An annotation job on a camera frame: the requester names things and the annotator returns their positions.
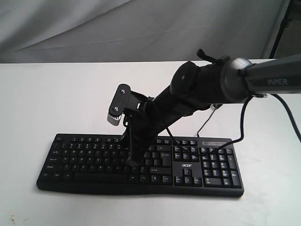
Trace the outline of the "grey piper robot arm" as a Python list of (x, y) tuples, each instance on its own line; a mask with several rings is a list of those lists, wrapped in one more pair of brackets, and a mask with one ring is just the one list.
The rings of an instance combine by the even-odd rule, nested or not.
[(129, 150), (126, 160), (137, 166), (155, 137), (170, 125), (214, 104), (238, 104), (265, 94), (301, 91), (301, 57), (294, 55), (253, 64), (247, 59), (223, 56), (211, 64), (181, 65), (171, 83), (155, 98), (119, 85), (125, 132), (121, 144)]

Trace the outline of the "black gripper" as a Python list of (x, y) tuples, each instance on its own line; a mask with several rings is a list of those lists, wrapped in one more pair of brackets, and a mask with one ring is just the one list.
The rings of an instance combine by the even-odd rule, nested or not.
[(145, 118), (133, 119), (133, 126), (126, 127), (120, 139), (120, 145), (129, 152), (126, 163), (131, 167), (139, 166), (157, 135), (179, 120), (179, 103), (174, 99), (154, 98), (146, 105), (145, 113)]

